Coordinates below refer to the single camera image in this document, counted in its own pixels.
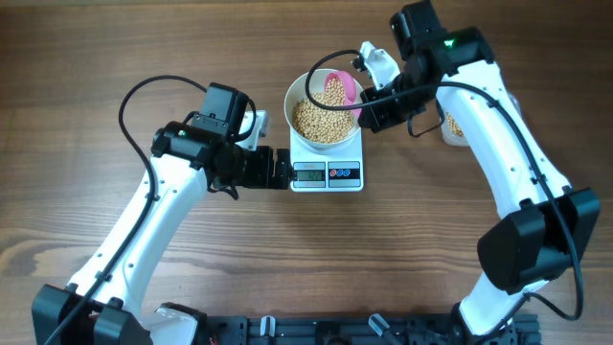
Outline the pink measuring scoop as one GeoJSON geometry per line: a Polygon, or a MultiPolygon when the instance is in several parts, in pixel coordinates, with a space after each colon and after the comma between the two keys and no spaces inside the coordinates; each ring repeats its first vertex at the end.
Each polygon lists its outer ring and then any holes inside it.
{"type": "Polygon", "coordinates": [[[326,76],[325,88],[327,81],[333,77],[338,77],[344,84],[346,98],[345,104],[342,106],[355,105],[355,101],[357,100],[357,88],[353,77],[345,71],[332,71],[326,76]]]}

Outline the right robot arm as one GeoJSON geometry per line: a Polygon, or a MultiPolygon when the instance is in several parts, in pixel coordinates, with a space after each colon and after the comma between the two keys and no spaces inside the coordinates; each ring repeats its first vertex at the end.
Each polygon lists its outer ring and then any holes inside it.
{"type": "Polygon", "coordinates": [[[366,108],[358,123],[373,132],[410,126],[434,102],[440,117],[463,131],[500,218],[478,241],[482,274],[452,312],[450,339],[498,340],[516,312],[567,270],[576,289],[570,319],[578,319],[584,306],[580,262],[601,210],[595,193],[574,189],[545,156],[477,29],[447,31],[428,1],[405,6],[390,26],[400,61],[366,46],[353,63],[373,80],[361,95],[366,108]]]}

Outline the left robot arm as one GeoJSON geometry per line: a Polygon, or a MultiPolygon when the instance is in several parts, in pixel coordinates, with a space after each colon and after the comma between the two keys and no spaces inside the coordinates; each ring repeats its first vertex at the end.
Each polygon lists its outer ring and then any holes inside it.
{"type": "Polygon", "coordinates": [[[287,189],[288,149],[258,143],[266,114],[246,94],[211,83],[200,110],[154,135],[146,172],[96,253],[64,288],[45,285],[32,304],[39,344],[216,344],[199,310],[141,309],[152,273],[185,216],[208,194],[287,189]]]}

